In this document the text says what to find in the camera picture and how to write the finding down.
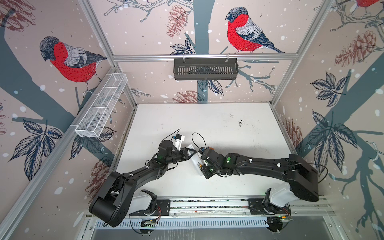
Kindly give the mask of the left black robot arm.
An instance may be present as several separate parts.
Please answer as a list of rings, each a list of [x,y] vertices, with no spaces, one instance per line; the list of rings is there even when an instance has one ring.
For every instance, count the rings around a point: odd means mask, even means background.
[[[197,153],[191,148],[180,150],[171,140],[163,140],[159,150],[142,168],[129,173],[112,172],[93,198],[89,212],[111,227],[117,227],[129,214],[135,191],[148,182],[161,178],[169,164],[191,159]]]

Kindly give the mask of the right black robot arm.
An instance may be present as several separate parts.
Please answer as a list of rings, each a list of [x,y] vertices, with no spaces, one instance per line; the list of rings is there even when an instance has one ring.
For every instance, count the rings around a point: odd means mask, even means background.
[[[302,157],[290,154],[287,158],[263,159],[230,153],[223,156],[211,148],[200,148],[204,164],[200,167],[206,179],[213,175],[257,175],[283,181],[276,188],[268,188],[262,201],[265,210],[269,207],[283,208],[291,201],[319,200],[318,171]]]

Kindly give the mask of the aluminium front rail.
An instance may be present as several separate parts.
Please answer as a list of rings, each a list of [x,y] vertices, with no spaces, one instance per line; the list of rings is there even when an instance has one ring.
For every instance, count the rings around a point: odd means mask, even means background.
[[[326,198],[321,197],[318,202],[311,203],[303,200],[296,200],[288,203],[291,210],[289,215],[252,215],[248,209],[248,199],[262,198],[261,196],[236,197],[195,197],[195,198],[171,198],[159,197],[158,200],[170,200],[170,214],[168,216],[159,216],[165,218],[214,218],[214,217],[307,217],[307,216],[335,216],[330,204]],[[134,218],[128,214],[125,219]]]

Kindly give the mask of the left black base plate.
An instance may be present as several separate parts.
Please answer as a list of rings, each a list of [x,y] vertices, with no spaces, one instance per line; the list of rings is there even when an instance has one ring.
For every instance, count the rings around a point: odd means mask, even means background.
[[[134,217],[163,217],[170,214],[170,200],[156,200],[152,201],[147,209],[136,211],[130,214]]]

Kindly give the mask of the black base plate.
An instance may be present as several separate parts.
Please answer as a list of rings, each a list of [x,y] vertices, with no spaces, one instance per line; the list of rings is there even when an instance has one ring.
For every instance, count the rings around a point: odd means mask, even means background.
[[[147,209],[136,211],[130,214],[134,217],[163,217],[170,214],[170,200],[156,200],[152,201]]]
[[[262,198],[248,199],[248,209],[252,215],[289,215],[291,213],[288,205],[280,208],[269,202],[265,203]]]

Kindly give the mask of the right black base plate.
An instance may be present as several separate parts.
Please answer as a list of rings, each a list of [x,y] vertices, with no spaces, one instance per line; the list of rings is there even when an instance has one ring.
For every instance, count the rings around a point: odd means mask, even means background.
[[[248,199],[248,209],[252,215],[289,215],[291,213],[288,205],[280,208],[269,202],[265,203],[262,198]]]

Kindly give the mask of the black wall basket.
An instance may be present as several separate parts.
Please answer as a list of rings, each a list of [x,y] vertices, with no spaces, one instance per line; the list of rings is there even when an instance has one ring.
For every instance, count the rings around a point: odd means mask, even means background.
[[[174,59],[177,81],[234,80],[238,73],[236,58]]]

